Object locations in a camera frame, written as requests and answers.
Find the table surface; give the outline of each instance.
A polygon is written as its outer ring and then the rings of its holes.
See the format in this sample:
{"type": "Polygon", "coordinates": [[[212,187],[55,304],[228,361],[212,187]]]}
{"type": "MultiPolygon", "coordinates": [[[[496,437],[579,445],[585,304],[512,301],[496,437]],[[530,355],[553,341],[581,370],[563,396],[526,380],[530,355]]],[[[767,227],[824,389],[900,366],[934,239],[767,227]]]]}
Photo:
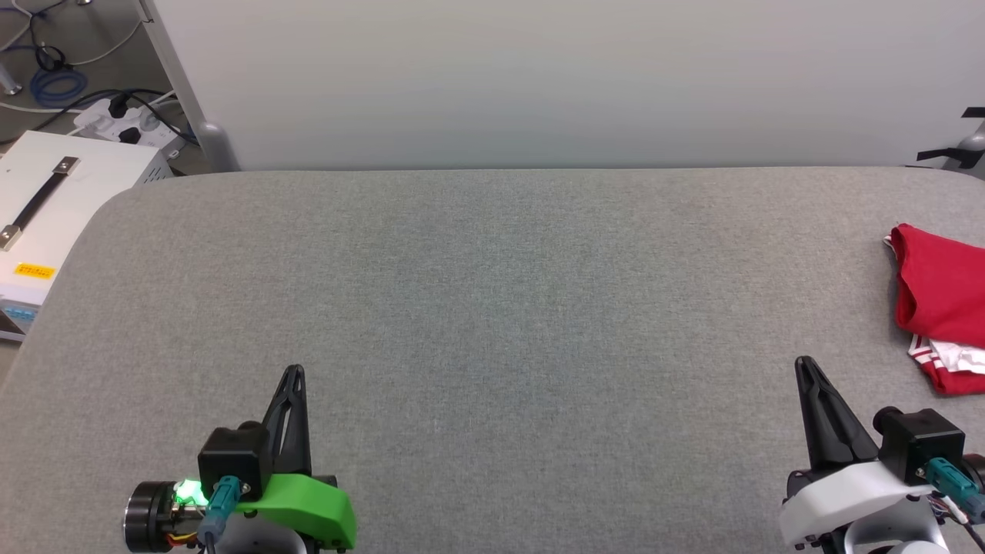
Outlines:
{"type": "MultiPolygon", "coordinates": [[[[985,186],[907,169],[234,173],[80,237],[0,389],[0,536],[122,552],[143,480],[307,371],[357,552],[786,552],[814,356],[860,419],[934,407],[891,321],[899,223],[985,244],[985,186]]],[[[955,552],[972,552],[959,529],[955,552]]]]}

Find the robotic arm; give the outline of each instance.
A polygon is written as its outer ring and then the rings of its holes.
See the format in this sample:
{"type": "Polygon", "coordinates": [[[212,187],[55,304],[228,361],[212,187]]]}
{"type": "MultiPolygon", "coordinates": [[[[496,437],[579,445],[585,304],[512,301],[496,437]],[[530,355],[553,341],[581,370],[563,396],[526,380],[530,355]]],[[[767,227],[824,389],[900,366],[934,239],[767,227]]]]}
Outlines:
{"type": "Polygon", "coordinates": [[[873,427],[880,448],[810,357],[795,365],[810,469],[787,478],[780,529],[788,545],[824,554],[854,554],[877,542],[881,554],[943,554],[945,517],[985,522],[985,457],[964,454],[964,433],[931,409],[880,410],[873,427]]]}
{"type": "Polygon", "coordinates": [[[123,516],[131,552],[184,545],[209,554],[317,554],[356,546],[349,496],[334,476],[311,476],[301,366],[284,371],[262,423],[213,431],[198,467],[201,481],[137,486],[123,516]]]}

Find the yellow label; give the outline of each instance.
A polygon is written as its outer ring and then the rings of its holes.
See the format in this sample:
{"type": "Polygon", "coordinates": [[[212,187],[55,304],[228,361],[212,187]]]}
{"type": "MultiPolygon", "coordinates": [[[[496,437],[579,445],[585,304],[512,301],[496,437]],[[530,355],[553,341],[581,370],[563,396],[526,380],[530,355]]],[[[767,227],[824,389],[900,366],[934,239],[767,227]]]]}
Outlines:
{"type": "Polygon", "coordinates": [[[29,263],[22,263],[17,266],[14,273],[18,275],[24,275],[26,277],[36,277],[38,279],[50,279],[55,276],[54,267],[45,267],[43,265],[31,265],[29,263]]]}

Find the red cloth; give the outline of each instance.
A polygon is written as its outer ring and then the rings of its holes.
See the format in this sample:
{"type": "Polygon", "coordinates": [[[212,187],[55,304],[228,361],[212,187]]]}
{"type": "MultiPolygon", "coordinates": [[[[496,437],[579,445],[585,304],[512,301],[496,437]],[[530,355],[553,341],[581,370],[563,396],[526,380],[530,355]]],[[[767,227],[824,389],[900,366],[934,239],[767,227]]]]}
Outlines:
{"type": "MultiPolygon", "coordinates": [[[[915,335],[985,348],[985,248],[906,224],[893,229],[890,240],[899,264],[896,324],[915,335]]],[[[985,392],[985,376],[918,363],[938,392],[985,392]]]]}

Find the green led light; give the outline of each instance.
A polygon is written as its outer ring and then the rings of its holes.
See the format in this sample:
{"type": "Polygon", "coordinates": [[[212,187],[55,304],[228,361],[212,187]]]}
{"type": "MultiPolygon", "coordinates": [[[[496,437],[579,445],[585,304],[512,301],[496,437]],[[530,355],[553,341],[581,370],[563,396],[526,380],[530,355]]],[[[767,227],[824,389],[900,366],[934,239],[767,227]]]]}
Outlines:
{"type": "Polygon", "coordinates": [[[174,501],[177,504],[209,505],[209,501],[202,494],[202,482],[192,479],[185,479],[174,487],[174,501]]]}

